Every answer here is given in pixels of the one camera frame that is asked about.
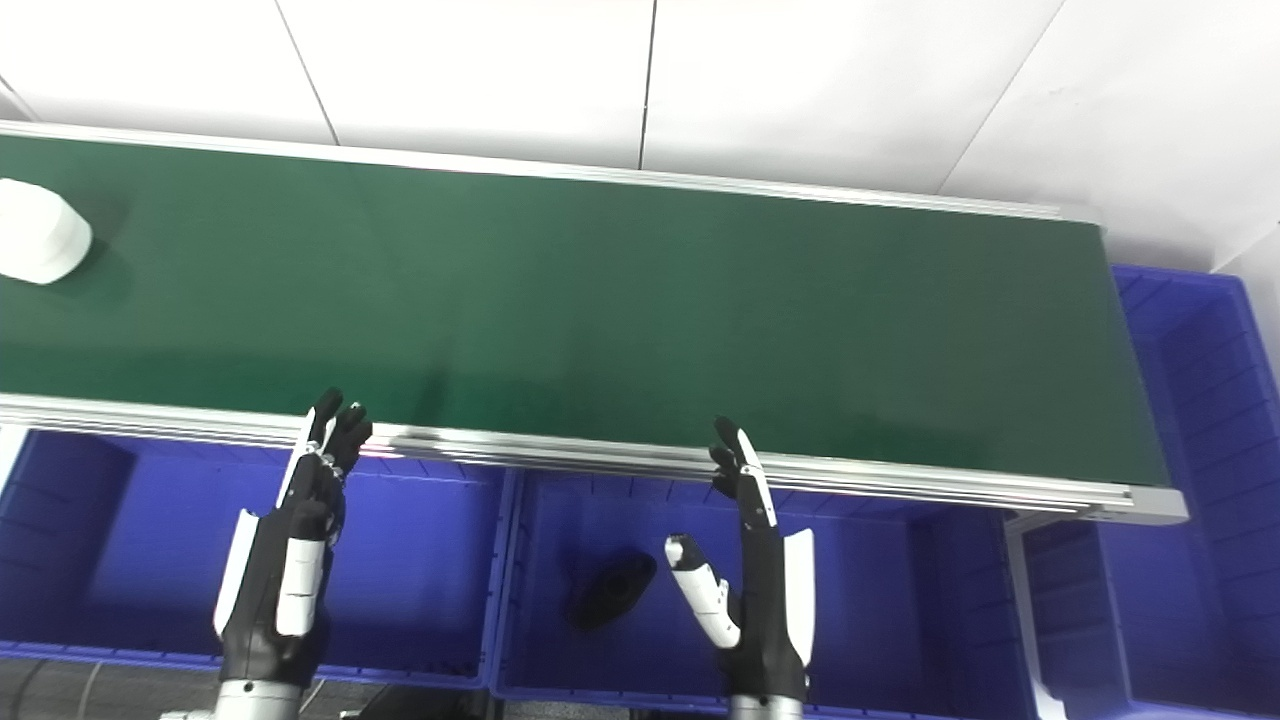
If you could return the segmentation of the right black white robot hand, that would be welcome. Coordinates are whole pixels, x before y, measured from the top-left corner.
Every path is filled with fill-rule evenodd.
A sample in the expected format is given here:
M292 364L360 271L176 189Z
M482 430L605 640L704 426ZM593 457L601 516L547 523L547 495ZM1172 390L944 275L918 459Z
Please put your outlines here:
M817 560L813 530L786 536L769 478L748 433L717 416L714 489L737 509L742 585L733 591L698 542L666 538L669 571L698 625L716 647L731 719L800 719L817 637Z

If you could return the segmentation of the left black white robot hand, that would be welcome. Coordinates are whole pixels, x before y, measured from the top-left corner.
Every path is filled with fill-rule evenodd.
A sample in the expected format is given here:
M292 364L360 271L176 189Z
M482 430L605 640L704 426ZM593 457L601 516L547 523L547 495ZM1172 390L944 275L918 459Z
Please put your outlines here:
M326 389L305 416L274 507L239 512L212 619L223 683L310 687L328 643L324 598L346 480L371 433L364 406Z

